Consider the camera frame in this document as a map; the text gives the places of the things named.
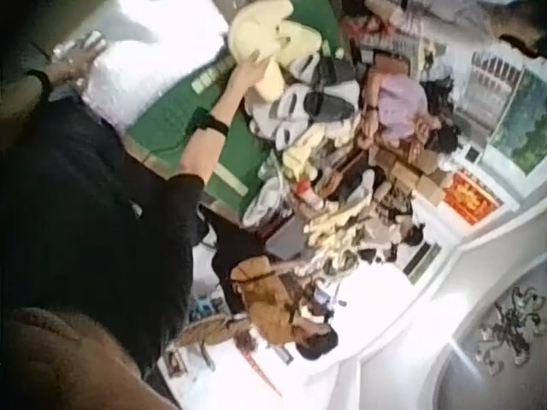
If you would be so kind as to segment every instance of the green tablecloth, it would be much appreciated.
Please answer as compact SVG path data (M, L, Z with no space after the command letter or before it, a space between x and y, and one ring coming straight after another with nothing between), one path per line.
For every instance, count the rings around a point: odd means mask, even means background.
M331 50L340 44L338 23L328 0L294 0L290 20L298 21L319 31ZM183 78L173 89L146 111L129 130L135 142L152 153L163 164L175 169L187 138L185 130L196 107L212 108L222 93L226 79L211 85L201 94L192 89L192 81L207 67ZM257 177L260 165L268 156L269 146L250 134L247 119L238 114L221 156L221 164L249 188L241 197L216 175L210 180L207 192L224 202L232 211L243 213L262 184Z

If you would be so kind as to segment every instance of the black wristband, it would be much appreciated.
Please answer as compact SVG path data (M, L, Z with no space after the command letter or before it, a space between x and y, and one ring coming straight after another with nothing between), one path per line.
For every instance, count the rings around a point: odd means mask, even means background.
M53 85L51 85L48 74L40 70L28 70L25 75L31 75L36 77L42 85L42 93L40 94L40 102L47 101L50 98L50 94L53 91Z
M208 110L203 107L198 107L194 111L194 114L190 118L188 127L186 128L186 135L193 134L197 129L212 129L225 137L228 136L228 132L230 131L229 126L221 121L218 121Z

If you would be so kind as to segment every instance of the bracelet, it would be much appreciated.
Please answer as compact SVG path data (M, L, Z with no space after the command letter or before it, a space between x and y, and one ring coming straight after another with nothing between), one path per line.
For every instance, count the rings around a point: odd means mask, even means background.
M40 70L28 70L25 75L36 77L42 85L42 93L40 94L40 102L46 101L50 98L50 94L53 91L53 85L51 85L48 74Z

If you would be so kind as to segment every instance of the hand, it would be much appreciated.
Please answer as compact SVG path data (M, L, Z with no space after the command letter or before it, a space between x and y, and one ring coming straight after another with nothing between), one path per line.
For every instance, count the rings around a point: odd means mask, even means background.
M261 62L256 62L257 58L258 52L256 51L248 60L239 63L230 76L228 86L241 91L241 94L244 95L250 87L263 79L272 59L269 57Z
M366 138L374 138L379 130L378 111L367 111L361 123L361 129Z
M425 143L429 138L429 123L423 118L417 118L414 123L414 130L418 141Z
M95 59L106 50L106 41L97 32L91 32L83 38L66 44L62 50L56 50L57 61L53 61L44 71L51 84L61 85L68 81L83 79Z

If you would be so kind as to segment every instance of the tan coat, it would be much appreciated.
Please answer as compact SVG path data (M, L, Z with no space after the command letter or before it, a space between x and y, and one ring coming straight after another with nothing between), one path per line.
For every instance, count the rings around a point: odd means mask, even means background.
M241 294L250 321L264 339L274 345L295 341L291 316L301 293L289 293L266 256L241 262L230 278Z

